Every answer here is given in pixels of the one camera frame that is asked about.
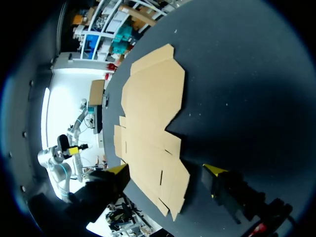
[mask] flattened cardboard box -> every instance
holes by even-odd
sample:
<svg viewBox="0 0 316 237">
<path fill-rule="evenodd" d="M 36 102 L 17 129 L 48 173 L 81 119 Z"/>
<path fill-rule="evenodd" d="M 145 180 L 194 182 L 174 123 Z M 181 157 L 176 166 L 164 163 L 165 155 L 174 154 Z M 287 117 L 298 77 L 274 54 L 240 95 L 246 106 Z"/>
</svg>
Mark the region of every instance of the flattened cardboard box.
<svg viewBox="0 0 316 237">
<path fill-rule="evenodd" d="M 173 47 L 159 48 L 131 66 L 121 104 L 125 117 L 114 127 L 116 155 L 164 216 L 181 211 L 190 175 L 180 161 L 181 139 L 165 128 L 181 109 L 184 75 Z"/>
<path fill-rule="evenodd" d="M 90 88 L 89 105 L 102 105 L 105 80 L 93 80 Z"/>
</svg>

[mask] storage box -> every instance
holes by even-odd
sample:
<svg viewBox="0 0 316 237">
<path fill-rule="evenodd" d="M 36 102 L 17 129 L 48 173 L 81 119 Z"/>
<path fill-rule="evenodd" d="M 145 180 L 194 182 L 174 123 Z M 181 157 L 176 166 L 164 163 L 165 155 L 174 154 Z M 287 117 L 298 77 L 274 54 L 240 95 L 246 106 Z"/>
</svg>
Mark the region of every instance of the storage box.
<svg viewBox="0 0 316 237">
<path fill-rule="evenodd" d="M 120 24 L 121 21 L 112 20 L 108 25 L 106 32 L 115 32 Z"/>
</svg>

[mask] white ceiling light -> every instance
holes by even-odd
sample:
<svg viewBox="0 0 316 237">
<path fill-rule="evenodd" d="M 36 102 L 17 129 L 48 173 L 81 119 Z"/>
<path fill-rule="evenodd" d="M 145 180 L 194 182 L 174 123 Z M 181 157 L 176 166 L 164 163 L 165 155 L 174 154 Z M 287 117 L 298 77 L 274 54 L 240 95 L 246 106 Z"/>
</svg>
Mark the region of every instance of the white ceiling light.
<svg viewBox="0 0 316 237">
<path fill-rule="evenodd" d="M 47 126 L 47 108 L 48 108 L 49 94 L 50 94 L 50 91 L 48 88 L 46 88 L 44 99 L 43 99 L 43 105 L 41 108 L 41 120 L 40 120 L 41 147 L 43 150 L 46 150 L 48 148 L 46 126 Z"/>
</svg>

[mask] red object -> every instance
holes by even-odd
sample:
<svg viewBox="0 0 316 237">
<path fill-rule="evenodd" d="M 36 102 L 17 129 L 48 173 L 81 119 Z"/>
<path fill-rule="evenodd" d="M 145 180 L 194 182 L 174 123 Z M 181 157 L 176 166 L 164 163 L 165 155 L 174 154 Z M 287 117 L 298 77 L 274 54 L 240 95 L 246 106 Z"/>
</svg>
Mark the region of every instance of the red object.
<svg viewBox="0 0 316 237">
<path fill-rule="evenodd" d="M 265 226 L 265 224 L 261 223 L 253 230 L 253 232 L 251 232 L 251 234 L 248 237 L 256 237 L 257 234 L 264 233 L 266 230 L 267 227 Z"/>
<path fill-rule="evenodd" d="M 115 66 L 113 63 L 108 64 L 108 70 L 115 71 L 116 69 L 117 69 L 117 66 Z"/>
</svg>

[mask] black table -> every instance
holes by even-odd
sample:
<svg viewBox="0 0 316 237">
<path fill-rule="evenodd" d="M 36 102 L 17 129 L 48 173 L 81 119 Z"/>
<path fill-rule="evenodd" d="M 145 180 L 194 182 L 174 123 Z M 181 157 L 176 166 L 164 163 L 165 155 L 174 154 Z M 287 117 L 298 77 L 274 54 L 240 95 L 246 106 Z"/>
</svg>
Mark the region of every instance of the black table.
<svg viewBox="0 0 316 237">
<path fill-rule="evenodd" d="M 211 200 L 200 181 L 208 163 L 242 172 L 267 202 L 290 203 L 297 220 L 315 191 L 316 73 L 293 29 L 263 1 L 193 0 L 146 32 L 106 89 L 109 166 L 120 164 L 114 124 L 124 115 L 121 90 L 130 66 L 167 43 L 186 71 L 182 110 L 166 129 L 182 138 L 181 160 L 191 174 L 186 201 L 173 222 L 134 182 L 125 194 L 176 237 L 240 236 L 253 222 L 235 224 Z M 278 233 L 290 226 L 286 221 Z"/>
</svg>

